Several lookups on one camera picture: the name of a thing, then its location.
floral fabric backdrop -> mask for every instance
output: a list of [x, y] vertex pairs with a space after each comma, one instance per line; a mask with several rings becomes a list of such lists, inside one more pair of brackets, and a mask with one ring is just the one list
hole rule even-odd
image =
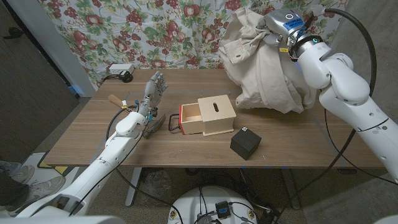
[[[223, 68], [218, 40], [240, 7], [259, 14], [289, 8], [303, 15], [348, 0], [38, 0], [78, 57], [93, 86], [113, 63], [136, 68]], [[316, 15], [309, 32], [329, 43], [340, 16]]]

wooden table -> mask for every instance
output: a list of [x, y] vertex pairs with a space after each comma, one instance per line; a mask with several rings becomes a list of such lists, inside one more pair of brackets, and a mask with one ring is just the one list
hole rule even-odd
[[[155, 70], [136, 70], [131, 83], [105, 81], [44, 162], [51, 166], [88, 166], [103, 150], [106, 128], [119, 111], [108, 101], [108, 95], [127, 99], [132, 105], [134, 100], [142, 99], [144, 86], [154, 73]], [[236, 108], [234, 103], [241, 88], [227, 77], [224, 70], [163, 70], [163, 73], [169, 88], [158, 108], [159, 116], [165, 113], [167, 120], [151, 139], [141, 139], [135, 153], [122, 166], [322, 168], [337, 155], [328, 141], [323, 108], [319, 102], [301, 114], [282, 114], [264, 108], [243, 110]], [[171, 133], [167, 129], [168, 117], [178, 113], [179, 105], [196, 103], [201, 97], [224, 94], [229, 95], [237, 114], [235, 132], [204, 137], [202, 134], [183, 136], [179, 131]], [[334, 142], [341, 148], [351, 128], [330, 113], [328, 124]], [[247, 161], [229, 148], [232, 136], [243, 126], [262, 138], [258, 149]], [[383, 167], [359, 136], [354, 137], [345, 156], [358, 167]], [[335, 167], [350, 165], [340, 160]]]

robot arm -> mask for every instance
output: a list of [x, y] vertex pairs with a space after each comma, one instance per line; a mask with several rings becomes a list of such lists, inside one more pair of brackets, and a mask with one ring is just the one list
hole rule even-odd
[[116, 125], [115, 133], [106, 141], [105, 149], [98, 158], [69, 187], [29, 205], [17, 218], [44, 215], [67, 217], [71, 212], [84, 215], [109, 179], [109, 174], [134, 153], [142, 136], [138, 126], [147, 125], [151, 111], [159, 104], [165, 89], [163, 74], [156, 73], [147, 82], [138, 111], [129, 113]]
[[326, 88], [319, 97], [322, 106], [356, 130], [398, 183], [398, 125], [369, 96], [369, 85], [353, 71], [351, 59], [344, 54], [326, 57], [331, 48], [319, 36], [302, 35], [303, 21], [291, 10], [272, 11], [258, 26], [274, 33], [264, 39], [267, 44], [287, 44], [307, 84]]

black cube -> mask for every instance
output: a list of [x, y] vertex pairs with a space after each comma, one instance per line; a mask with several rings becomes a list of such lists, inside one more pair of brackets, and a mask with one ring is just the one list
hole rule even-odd
[[231, 139], [230, 148], [240, 155], [244, 160], [249, 159], [250, 155], [259, 147], [261, 137], [243, 127]]

sneaker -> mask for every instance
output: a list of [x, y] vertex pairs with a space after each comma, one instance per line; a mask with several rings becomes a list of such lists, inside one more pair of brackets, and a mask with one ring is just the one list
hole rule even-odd
[[7, 175], [12, 175], [15, 171], [21, 168], [21, 164], [19, 162], [7, 162], [7, 161], [0, 161], [0, 169], [6, 171]]
[[8, 214], [11, 217], [15, 217], [21, 211], [23, 211], [23, 209], [25, 209], [26, 207], [28, 207], [30, 204], [34, 203], [38, 199], [57, 193], [62, 188], [64, 183], [65, 183], [65, 178], [59, 176], [59, 177], [54, 177], [46, 182], [31, 185], [29, 187], [29, 194], [26, 198], [26, 201], [22, 204], [22, 206], [19, 207], [17, 206], [7, 207]]
[[30, 181], [30, 178], [32, 178], [34, 172], [35, 167], [26, 165], [21, 167], [14, 175], [11, 176], [11, 178], [16, 182], [26, 184], [28, 181]]

